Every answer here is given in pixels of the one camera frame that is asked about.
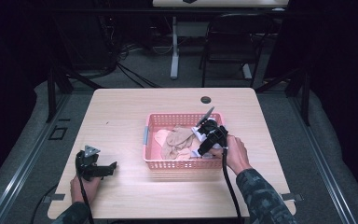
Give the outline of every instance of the plastic basket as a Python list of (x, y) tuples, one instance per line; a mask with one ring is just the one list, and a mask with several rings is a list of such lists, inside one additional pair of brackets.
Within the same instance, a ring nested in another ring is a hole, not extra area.
[[(190, 160), (163, 160), (161, 146), (155, 140), (155, 134), (161, 130), (172, 130), (176, 125), (191, 128), (205, 114), (150, 114), (147, 118), (144, 138), (144, 160), (151, 170), (184, 170), (184, 169), (220, 169), (220, 159), (191, 158)], [(218, 125), (224, 125), (219, 113), (212, 113)]]

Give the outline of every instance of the person's hand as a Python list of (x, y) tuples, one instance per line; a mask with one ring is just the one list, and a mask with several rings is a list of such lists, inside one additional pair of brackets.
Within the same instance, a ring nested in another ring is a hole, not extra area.
[[(227, 146), (227, 166), (231, 168), (235, 175), (238, 175), (243, 170), (252, 168), (249, 163), (246, 147), (240, 138), (228, 135)], [(212, 148), (209, 152), (222, 158), (223, 149)]]
[[(91, 204), (94, 199), (95, 195), (97, 194), (97, 188), (100, 185), (101, 178), (100, 177), (93, 177), (90, 181), (85, 179), (81, 179), (83, 183), (84, 190), (87, 194), (87, 199), (89, 200), (89, 204)], [(72, 196), (72, 203), (83, 203), (83, 196), (81, 194), (80, 182), (77, 178), (77, 175), (74, 179), (71, 180), (71, 196)]]

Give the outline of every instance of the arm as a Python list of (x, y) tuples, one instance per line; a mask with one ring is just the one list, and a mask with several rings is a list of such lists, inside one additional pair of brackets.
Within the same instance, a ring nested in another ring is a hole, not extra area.
[(281, 196), (257, 170), (240, 172), (237, 185), (248, 205), (251, 223), (296, 223)]
[[(250, 165), (240, 138), (229, 135), (227, 144), (227, 166), (237, 175), (237, 185), (248, 205), (251, 223), (296, 223), (276, 190)], [(221, 156), (219, 149), (210, 152)]]
[[(101, 178), (95, 177), (91, 181), (82, 179), (84, 190), (86, 191), (89, 204), (91, 204), (97, 193)], [(81, 224), (85, 223), (90, 214), (90, 209), (83, 201), (80, 182), (77, 176), (71, 180), (71, 197), (72, 205), (63, 211), (59, 217), (53, 222), (54, 224)]]

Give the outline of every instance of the beige cloth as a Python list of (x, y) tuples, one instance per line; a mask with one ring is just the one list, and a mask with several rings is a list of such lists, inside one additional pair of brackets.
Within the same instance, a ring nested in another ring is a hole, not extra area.
[(191, 157), (189, 147), (193, 142), (194, 134), (189, 128), (176, 126), (171, 131), (158, 131), (156, 141), (162, 143), (163, 136), (167, 134), (161, 148), (161, 158), (165, 160), (188, 160)]

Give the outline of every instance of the wooden table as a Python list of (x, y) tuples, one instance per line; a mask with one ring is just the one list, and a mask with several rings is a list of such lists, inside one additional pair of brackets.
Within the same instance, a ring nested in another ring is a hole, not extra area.
[(153, 0), (154, 7), (286, 7), (288, 0)]
[[(209, 104), (202, 96), (211, 97)], [(143, 160), (146, 119), (151, 113), (206, 113), (212, 106), (221, 113), (229, 133), (242, 139), (250, 162), (278, 191), (289, 193), (282, 167), (252, 89), (115, 89), (97, 90), (80, 127), (64, 168), (48, 217), (56, 218), (71, 204), (70, 180), (75, 176), (76, 153), (85, 145), (101, 150), (99, 165), (117, 161), (113, 176), (106, 177), (91, 205), (94, 218), (200, 218), (235, 217), (222, 170), (192, 174), (152, 172)], [(249, 213), (235, 175), (229, 176), (241, 205)], [(286, 202), (294, 214), (293, 202)]]
[[(197, 0), (191, 4), (183, 0), (153, 0), (153, 7), (207, 7), (207, 8), (267, 8), (287, 7), (288, 0)], [(171, 79), (178, 78), (179, 50), (177, 36), (205, 36), (208, 22), (177, 22), (176, 17), (172, 18), (172, 65)]]

